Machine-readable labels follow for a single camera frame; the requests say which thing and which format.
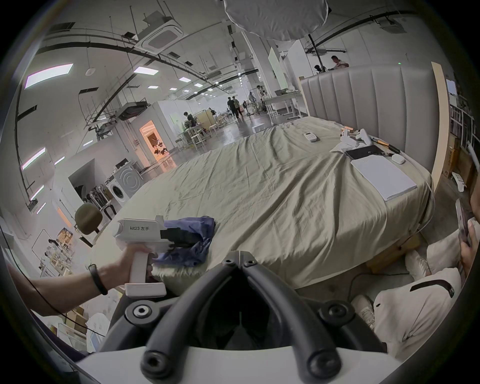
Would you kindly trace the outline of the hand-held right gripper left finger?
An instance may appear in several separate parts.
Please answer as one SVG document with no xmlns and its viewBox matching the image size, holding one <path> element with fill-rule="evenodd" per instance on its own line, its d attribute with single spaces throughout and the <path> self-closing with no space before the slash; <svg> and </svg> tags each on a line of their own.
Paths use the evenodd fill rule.
<svg viewBox="0 0 480 384">
<path fill-rule="evenodd" d="M 145 341 L 145 351 L 139 363 L 141 374 L 148 380 L 173 377 L 198 316 L 240 268 L 240 255 L 240 251 L 229 252 L 220 264 L 205 273 L 181 296 L 130 303 L 109 329 L 99 351 L 129 350 Z"/>
</svg>

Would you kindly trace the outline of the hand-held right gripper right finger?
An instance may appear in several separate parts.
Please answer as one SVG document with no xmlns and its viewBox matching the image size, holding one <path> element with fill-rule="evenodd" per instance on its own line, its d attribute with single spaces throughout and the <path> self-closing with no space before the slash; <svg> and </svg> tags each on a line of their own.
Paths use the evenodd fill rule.
<svg viewBox="0 0 480 384">
<path fill-rule="evenodd" d="M 301 297 L 248 251 L 241 251 L 241 271 L 277 317 L 302 380 L 330 380 L 339 375 L 344 363 L 337 342 L 354 351 L 386 353 L 351 303 Z"/>
</svg>

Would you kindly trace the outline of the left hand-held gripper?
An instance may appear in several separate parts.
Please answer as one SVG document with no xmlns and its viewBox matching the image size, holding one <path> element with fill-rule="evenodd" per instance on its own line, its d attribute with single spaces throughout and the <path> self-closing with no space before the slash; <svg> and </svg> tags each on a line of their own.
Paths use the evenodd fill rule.
<svg viewBox="0 0 480 384">
<path fill-rule="evenodd" d="M 138 251 L 134 254 L 129 281 L 124 285 L 125 294 L 132 299 L 153 299 L 167 294 L 162 282 L 147 282 L 147 266 L 150 259 L 157 258 L 173 248 L 192 248 L 197 243 L 203 243 L 203 237 L 183 229 L 174 229 L 174 242 L 167 237 L 164 216 L 156 215 L 153 220 L 125 218 L 118 220 L 116 243 L 120 249 L 130 244 L 141 244 L 148 251 Z"/>
</svg>

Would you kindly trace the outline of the person's left hand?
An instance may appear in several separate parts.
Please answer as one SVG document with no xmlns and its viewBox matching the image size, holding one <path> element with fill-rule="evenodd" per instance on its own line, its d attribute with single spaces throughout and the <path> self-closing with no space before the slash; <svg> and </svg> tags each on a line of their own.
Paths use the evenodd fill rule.
<svg viewBox="0 0 480 384">
<path fill-rule="evenodd" d="M 150 254 L 151 249 L 143 244 L 127 245 L 120 258 L 104 266 L 98 267 L 97 272 L 103 286 L 107 291 L 130 281 L 130 270 L 136 254 Z"/>
</svg>

